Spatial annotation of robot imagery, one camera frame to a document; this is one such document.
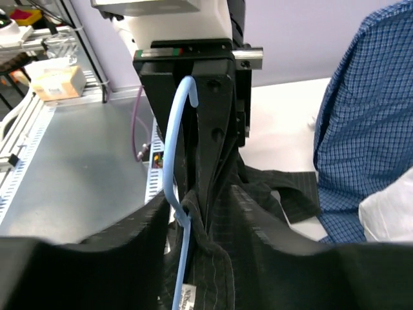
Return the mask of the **black pinstriped shirt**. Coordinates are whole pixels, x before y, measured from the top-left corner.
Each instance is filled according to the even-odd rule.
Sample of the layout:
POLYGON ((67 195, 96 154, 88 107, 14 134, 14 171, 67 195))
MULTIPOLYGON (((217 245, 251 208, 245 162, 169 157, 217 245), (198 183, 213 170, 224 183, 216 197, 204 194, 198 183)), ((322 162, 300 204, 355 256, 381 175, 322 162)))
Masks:
POLYGON ((258 170, 238 159, 205 232, 197 198, 189 194, 192 235, 180 309, 266 309, 259 283, 258 243, 245 214, 256 207, 284 227, 320 213, 315 172, 258 170))

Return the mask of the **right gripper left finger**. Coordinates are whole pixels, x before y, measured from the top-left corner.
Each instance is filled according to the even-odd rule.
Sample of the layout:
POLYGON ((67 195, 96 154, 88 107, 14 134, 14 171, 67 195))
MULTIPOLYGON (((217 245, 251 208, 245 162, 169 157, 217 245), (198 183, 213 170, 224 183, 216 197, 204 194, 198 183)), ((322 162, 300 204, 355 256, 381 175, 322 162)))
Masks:
POLYGON ((2 309, 157 309, 169 205, 144 207, 81 243, 1 239, 2 309))

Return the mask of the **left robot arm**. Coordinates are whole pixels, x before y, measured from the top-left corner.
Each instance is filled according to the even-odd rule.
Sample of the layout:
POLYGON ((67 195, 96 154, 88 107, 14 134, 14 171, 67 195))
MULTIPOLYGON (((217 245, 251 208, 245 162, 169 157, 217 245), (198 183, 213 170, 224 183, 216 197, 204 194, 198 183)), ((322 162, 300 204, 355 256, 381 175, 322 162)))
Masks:
POLYGON ((252 72, 263 49, 244 41, 244 1, 137 1, 133 64, 165 143, 163 190, 178 222, 194 191, 203 223, 250 129, 252 72))

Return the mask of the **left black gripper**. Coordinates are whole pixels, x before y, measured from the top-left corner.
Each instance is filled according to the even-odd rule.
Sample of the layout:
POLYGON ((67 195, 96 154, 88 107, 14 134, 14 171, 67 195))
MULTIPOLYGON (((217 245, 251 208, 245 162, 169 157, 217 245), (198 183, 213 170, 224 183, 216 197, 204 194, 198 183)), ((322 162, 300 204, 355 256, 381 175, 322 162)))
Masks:
MULTIPOLYGON (((178 84, 196 80, 198 144, 197 195, 205 226, 212 223, 214 205, 250 131, 252 72, 263 66, 263 47, 237 46, 228 39, 155 41, 137 50, 133 66, 157 121, 161 137, 178 84)), ((188 191, 185 134, 179 129, 174 178, 178 200, 188 191)))

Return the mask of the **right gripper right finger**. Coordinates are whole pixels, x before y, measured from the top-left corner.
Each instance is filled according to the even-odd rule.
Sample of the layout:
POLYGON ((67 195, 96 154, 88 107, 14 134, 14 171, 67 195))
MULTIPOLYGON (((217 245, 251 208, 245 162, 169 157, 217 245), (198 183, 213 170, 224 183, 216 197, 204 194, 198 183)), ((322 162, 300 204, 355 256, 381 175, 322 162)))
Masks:
POLYGON ((271 220, 254 206, 245 214, 258 243, 266 309, 411 309, 412 246, 327 245, 271 220))

